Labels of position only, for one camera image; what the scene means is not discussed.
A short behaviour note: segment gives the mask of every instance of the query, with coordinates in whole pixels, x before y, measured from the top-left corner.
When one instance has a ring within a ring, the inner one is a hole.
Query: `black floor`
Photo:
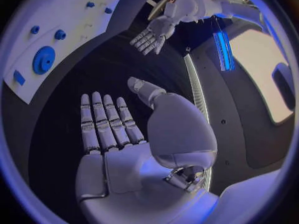
[[[75,200],[75,175],[84,155],[80,130],[80,97],[99,91],[115,101],[122,96],[147,136],[151,110],[127,88],[134,76],[193,101],[184,60],[166,44],[159,56],[144,57],[129,41],[144,29],[130,30],[104,43],[79,62],[57,86],[37,122],[29,155],[29,181],[37,196],[69,223],[85,223]]]

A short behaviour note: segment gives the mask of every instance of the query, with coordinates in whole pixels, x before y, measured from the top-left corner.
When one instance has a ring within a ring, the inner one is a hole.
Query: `white surface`
[[[258,87],[274,123],[280,123],[293,112],[286,106],[272,72],[280,62],[288,64],[272,37],[247,30],[230,41],[233,56],[240,62]]]
[[[95,7],[86,7],[92,1]],[[112,14],[106,14],[105,8],[115,9],[119,0],[44,0],[43,6],[19,28],[18,36],[5,64],[4,80],[7,85],[27,104],[50,72],[75,49],[90,39],[104,33]],[[40,26],[38,34],[30,29]],[[66,32],[65,40],[55,40],[58,29]],[[36,52],[43,46],[54,48],[56,57],[51,69],[37,75],[32,69]],[[26,79],[23,86],[13,79],[18,70]]]

